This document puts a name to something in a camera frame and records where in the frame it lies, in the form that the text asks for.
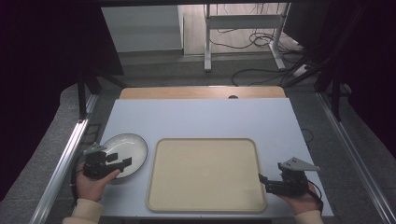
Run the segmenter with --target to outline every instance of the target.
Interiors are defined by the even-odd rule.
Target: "white wall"
[[[117,52],[182,49],[177,6],[103,7]]]

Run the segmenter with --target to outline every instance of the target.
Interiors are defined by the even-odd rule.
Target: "beige tray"
[[[266,205],[250,139],[163,139],[148,191],[153,211],[259,212]]]

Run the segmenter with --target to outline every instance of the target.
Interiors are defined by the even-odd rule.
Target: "white table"
[[[262,174],[281,180],[278,162],[295,156],[310,163],[288,98],[117,100],[101,144],[120,133],[136,133],[148,144],[148,158],[133,175],[113,180],[102,199],[103,216],[122,218],[292,217],[289,206],[267,194],[260,213],[158,213],[147,207],[155,148],[163,138],[250,138],[257,146]],[[333,216],[316,172],[306,172],[323,193],[323,216]]]

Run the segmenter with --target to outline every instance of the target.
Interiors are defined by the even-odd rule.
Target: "gray carpet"
[[[275,63],[269,55],[263,55],[260,58],[215,57],[211,73],[203,71],[202,58],[177,59],[175,62],[168,62],[168,60],[166,63],[156,58],[154,61],[136,64],[129,63],[127,55],[123,57],[121,61],[125,76],[119,79],[136,87],[232,85],[232,74],[238,70],[275,69]],[[235,82],[247,85],[275,76],[277,76],[275,73],[246,72],[238,75]],[[281,77],[264,84],[276,85],[280,79]],[[100,81],[104,89],[97,108],[101,109],[96,110],[92,115],[90,125],[78,150],[100,140],[114,101],[120,95],[119,87],[103,79]],[[286,89],[286,93],[291,100],[301,128],[309,130],[314,137],[308,143],[308,148],[315,164],[321,168],[319,176],[335,214],[335,217],[326,217],[325,223],[382,223],[366,189],[361,184],[359,176],[335,135],[332,125],[319,105],[312,88],[314,81],[315,78],[312,77],[296,87]],[[355,114],[346,98],[341,101],[340,112],[351,139],[394,210],[396,207],[394,200],[396,199],[396,161]],[[29,222],[77,120],[78,101],[75,85],[63,92],[61,106],[47,134],[7,197],[0,203],[1,224]],[[303,131],[303,134],[306,140],[311,139],[310,133]],[[60,223],[64,217],[71,214],[72,196],[68,182],[69,179],[66,178],[49,212],[47,223]],[[122,221],[102,218],[101,223],[122,223]],[[294,222],[289,218],[276,219],[273,223]]]

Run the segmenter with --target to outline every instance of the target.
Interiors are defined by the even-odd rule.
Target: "hand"
[[[316,193],[314,185],[311,183],[308,183],[309,189]],[[279,198],[285,200],[293,210],[295,215],[299,215],[304,212],[309,212],[309,211],[314,211],[318,210],[319,204],[315,201],[315,199],[310,196],[309,194],[305,194],[301,197],[287,197],[287,196],[282,196],[282,195],[277,195]]]
[[[116,178],[119,173],[120,170],[116,170],[100,180],[92,180],[85,176],[82,171],[78,172],[76,180],[78,197],[99,202],[105,192],[105,186]]]

